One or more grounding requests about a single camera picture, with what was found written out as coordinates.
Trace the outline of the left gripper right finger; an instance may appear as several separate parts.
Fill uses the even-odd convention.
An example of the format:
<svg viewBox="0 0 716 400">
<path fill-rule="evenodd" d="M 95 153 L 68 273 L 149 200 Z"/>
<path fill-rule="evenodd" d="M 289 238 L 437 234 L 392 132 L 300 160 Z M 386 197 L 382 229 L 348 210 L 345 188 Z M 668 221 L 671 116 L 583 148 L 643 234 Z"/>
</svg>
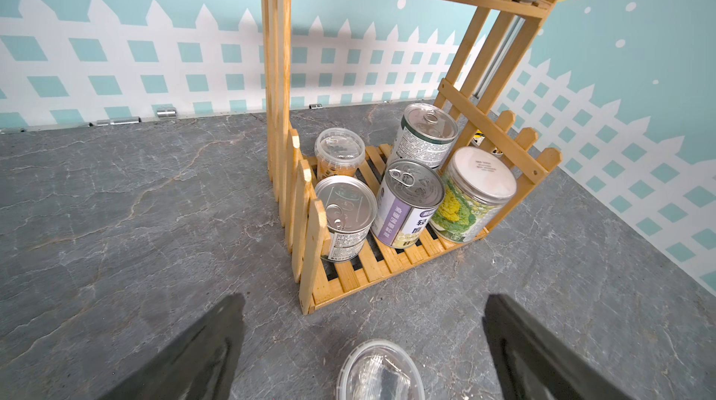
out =
<svg viewBox="0 0 716 400">
<path fill-rule="evenodd" d="M 483 328 L 505 399 L 628 399 L 505 294 L 488 296 Z"/>
</svg>

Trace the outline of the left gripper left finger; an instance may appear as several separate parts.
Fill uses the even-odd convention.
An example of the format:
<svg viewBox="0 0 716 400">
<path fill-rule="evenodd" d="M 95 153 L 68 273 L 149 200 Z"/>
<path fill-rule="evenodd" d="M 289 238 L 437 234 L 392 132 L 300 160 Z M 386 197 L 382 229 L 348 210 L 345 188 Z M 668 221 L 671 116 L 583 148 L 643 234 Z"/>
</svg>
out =
<svg viewBox="0 0 716 400">
<path fill-rule="evenodd" d="M 244 342 L 245 299 L 224 297 L 104 399 L 228 399 Z"/>
</svg>

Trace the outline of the wooden two-tier shelf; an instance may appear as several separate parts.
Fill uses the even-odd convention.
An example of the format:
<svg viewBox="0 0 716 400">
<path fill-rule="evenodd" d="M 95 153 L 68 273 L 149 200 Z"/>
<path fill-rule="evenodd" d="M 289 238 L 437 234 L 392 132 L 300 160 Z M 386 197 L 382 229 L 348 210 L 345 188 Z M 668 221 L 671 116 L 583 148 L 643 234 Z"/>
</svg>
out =
<svg viewBox="0 0 716 400">
<path fill-rule="evenodd" d="M 261 0 L 268 175 L 304 314 L 487 237 L 561 163 L 490 117 L 559 0 L 446 0 L 475 12 L 434 103 L 413 103 L 395 142 L 332 130 L 313 155 L 290 122 L 291 0 Z"/>
</svg>

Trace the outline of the clear tub red contents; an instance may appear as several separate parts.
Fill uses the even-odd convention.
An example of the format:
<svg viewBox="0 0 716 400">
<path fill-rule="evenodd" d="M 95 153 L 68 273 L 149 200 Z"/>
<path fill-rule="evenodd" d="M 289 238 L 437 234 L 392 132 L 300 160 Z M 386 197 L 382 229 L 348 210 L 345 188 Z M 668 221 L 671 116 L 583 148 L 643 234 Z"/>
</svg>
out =
<svg viewBox="0 0 716 400">
<path fill-rule="evenodd" d="M 336 398 L 426 399 L 418 367 L 389 340 L 368 340 L 352 350 L 339 372 Z"/>
</svg>

